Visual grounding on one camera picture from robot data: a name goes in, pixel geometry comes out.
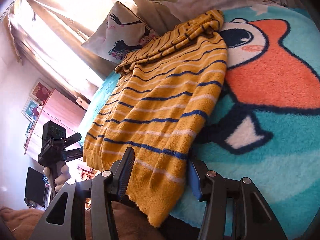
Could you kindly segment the left gloved hand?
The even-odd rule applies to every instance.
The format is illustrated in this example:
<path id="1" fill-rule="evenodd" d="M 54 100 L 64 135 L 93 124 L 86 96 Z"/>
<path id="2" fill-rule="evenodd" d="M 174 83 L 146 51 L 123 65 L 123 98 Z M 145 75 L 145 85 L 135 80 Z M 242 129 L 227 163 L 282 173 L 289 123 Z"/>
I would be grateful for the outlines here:
<path id="1" fill-rule="evenodd" d="M 43 172 L 48 179 L 52 178 L 50 169 L 48 167 L 45 167 Z M 70 178 L 71 178 L 71 175 L 69 173 L 69 167 L 65 164 L 61 167 L 61 174 L 54 180 L 54 183 L 56 186 L 54 187 L 53 191 L 55 193 L 59 192 L 63 187 L 63 185 L 65 184 L 65 182 Z"/>

